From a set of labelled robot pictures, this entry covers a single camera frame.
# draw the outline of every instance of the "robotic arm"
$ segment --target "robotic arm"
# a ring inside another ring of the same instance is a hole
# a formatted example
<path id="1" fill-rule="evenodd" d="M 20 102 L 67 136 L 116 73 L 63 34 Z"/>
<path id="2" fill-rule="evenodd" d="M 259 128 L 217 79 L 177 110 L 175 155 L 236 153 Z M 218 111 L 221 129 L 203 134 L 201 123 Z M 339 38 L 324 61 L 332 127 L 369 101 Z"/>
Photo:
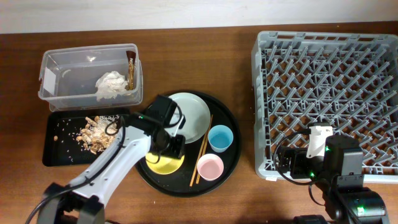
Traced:
<path id="1" fill-rule="evenodd" d="M 325 210 L 337 223 L 389 223 L 387 209 L 380 195 L 363 187 L 363 152 L 359 141 L 348 136 L 333 135 L 328 123 L 308 126 L 308 129 L 299 133 L 309 135 L 308 148 L 280 147 L 279 166 L 275 167 L 277 171 L 282 176 L 290 171 L 293 179 L 309 178 L 311 181 L 307 183 L 289 181 L 308 185 L 314 201 L 311 186 L 316 185 L 321 189 Z M 294 223 L 327 222 L 320 215 L 307 215 L 295 217 Z"/>
<path id="2" fill-rule="evenodd" d="M 185 118 L 176 102 L 158 96 L 143 113 L 134 113 L 122 122 L 123 127 L 119 130 L 123 131 L 117 133 L 115 141 L 68 186 L 52 184 L 47 188 L 45 198 L 65 189 L 73 190 L 46 203 L 40 209 L 37 223 L 103 224 L 104 208 L 112 193 L 148 152 L 178 159 L 184 155 L 185 138 L 176 134 L 184 123 Z M 78 210 L 80 215 L 71 222 L 64 211 L 72 210 Z"/>

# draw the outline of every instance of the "gray dish rack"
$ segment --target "gray dish rack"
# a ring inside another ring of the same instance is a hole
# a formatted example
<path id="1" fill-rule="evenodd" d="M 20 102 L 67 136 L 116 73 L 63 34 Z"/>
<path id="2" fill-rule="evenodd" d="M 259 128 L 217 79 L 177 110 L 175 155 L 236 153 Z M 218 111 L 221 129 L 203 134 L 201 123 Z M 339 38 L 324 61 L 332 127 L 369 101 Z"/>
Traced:
<path id="1" fill-rule="evenodd" d="M 258 176 L 282 178 L 271 156 L 277 143 L 327 121 L 359 139 L 365 182 L 398 184 L 397 59 L 395 35 L 260 32 L 251 53 Z M 307 144 L 296 136 L 285 145 Z"/>

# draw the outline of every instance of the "cup rim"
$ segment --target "cup rim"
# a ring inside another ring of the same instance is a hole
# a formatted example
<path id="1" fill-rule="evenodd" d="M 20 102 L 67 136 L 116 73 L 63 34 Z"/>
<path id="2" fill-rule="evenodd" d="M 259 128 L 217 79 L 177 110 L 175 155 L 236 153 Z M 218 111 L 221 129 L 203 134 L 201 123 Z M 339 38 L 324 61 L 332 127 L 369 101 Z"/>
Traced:
<path id="1" fill-rule="evenodd" d="M 221 177 L 221 175 L 223 174 L 223 172 L 224 172 L 224 162 L 223 162 L 223 160 L 222 160 L 222 158 L 220 157 L 220 156 L 217 156 L 216 154 L 213 154 L 213 153 L 209 153 L 209 154 L 205 154 L 204 156 L 201 156 L 201 158 L 199 158 L 199 161 L 198 161 L 198 166 L 199 166 L 199 164 L 201 164 L 202 162 L 203 162 L 203 160 L 205 160 L 205 159 L 211 159 L 211 160 L 217 160 L 217 161 L 220 161 L 221 162 L 221 167 L 220 167 L 220 170 L 221 170 L 221 172 L 220 172 L 220 174 L 217 176 L 217 177 L 215 177 L 215 178 L 207 178 L 207 177 L 204 177 L 204 176 L 202 176 L 201 174 L 200 174 L 200 169 L 199 169 L 199 167 L 198 167 L 198 173 L 199 173 L 199 175 L 203 178 L 203 179 L 205 179 L 205 180 L 207 180 L 207 181 L 213 181 L 213 180 L 215 180 L 215 179 L 217 179 L 217 178 L 219 178 L 219 177 Z"/>
<path id="2" fill-rule="evenodd" d="M 209 136 L 210 136 L 211 131 L 213 131 L 213 128 L 218 127 L 218 126 L 224 126 L 224 127 L 228 128 L 228 130 L 229 130 L 230 133 L 232 134 L 232 140 L 231 140 L 231 142 L 230 142 L 226 147 L 222 147 L 222 148 L 216 147 L 216 146 L 214 146 L 214 145 L 211 143 L 211 141 L 210 141 Z M 219 124 L 219 125 L 216 125 L 216 126 L 212 127 L 212 128 L 210 129 L 210 131 L 209 131 L 209 133 L 208 133 L 207 136 L 208 136 L 208 137 L 207 137 L 208 142 L 209 142 L 211 148 L 212 148 L 214 151 L 216 151 L 215 149 L 217 149 L 217 150 L 220 150 L 220 152 L 224 152 L 225 150 L 227 150 L 227 148 L 229 148 L 229 147 L 232 145 L 232 142 L 234 141 L 234 133 L 232 132 L 231 128 L 229 128 L 228 126 L 222 125 L 222 124 Z"/>

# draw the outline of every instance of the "clear plastic container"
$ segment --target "clear plastic container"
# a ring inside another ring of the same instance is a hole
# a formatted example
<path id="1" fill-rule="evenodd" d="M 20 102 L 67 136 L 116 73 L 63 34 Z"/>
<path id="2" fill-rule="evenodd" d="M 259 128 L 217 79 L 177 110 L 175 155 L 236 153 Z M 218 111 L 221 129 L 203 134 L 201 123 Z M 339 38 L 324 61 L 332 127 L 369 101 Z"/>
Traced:
<path id="1" fill-rule="evenodd" d="M 127 50 L 136 53 L 134 89 L 120 93 L 96 94 L 95 83 L 106 72 L 117 71 L 127 80 Z M 50 103 L 51 111 L 138 105 L 143 97 L 141 62 L 134 44 L 46 51 L 39 80 L 42 81 L 39 98 Z M 116 97 L 101 98 L 109 95 Z"/>

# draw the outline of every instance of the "brown chopstick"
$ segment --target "brown chopstick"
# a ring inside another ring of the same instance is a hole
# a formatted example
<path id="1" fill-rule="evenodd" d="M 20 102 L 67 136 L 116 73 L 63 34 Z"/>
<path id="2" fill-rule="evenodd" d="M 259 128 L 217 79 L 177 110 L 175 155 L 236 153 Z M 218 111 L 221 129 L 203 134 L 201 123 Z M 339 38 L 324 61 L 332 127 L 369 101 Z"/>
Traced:
<path id="1" fill-rule="evenodd" d="M 205 142 L 205 146 L 203 146 L 201 157 L 206 154 L 206 148 L 207 148 L 207 142 L 208 142 L 207 139 L 208 139 L 208 136 L 209 136 L 209 130 L 207 130 L 207 132 L 206 132 L 206 142 Z M 200 175 L 198 174 L 197 184 L 199 184 L 199 179 L 200 179 Z"/>
<path id="2" fill-rule="evenodd" d="M 198 161 L 199 161 L 199 159 L 200 159 L 201 156 L 202 156 L 202 152 L 203 152 L 204 145 L 207 146 L 207 135 L 208 135 L 209 130 L 210 130 L 210 128 L 211 128 L 211 122 L 212 122 L 212 121 L 213 121 L 213 115 L 211 115 L 209 128 L 207 129 L 207 131 L 206 131 L 206 133 L 205 133 L 205 136 L 203 137 L 203 141 L 201 142 L 201 146 L 200 146 L 200 150 L 199 150 L 199 155 L 198 155 L 197 163 L 195 164 L 195 168 L 194 168 L 194 170 L 193 170 L 191 182 L 189 183 L 189 186 L 190 186 L 190 187 L 192 187 L 192 185 L 193 185 L 193 180 L 195 180 L 195 174 L 197 173 L 197 169 L 198 169 Z"/>

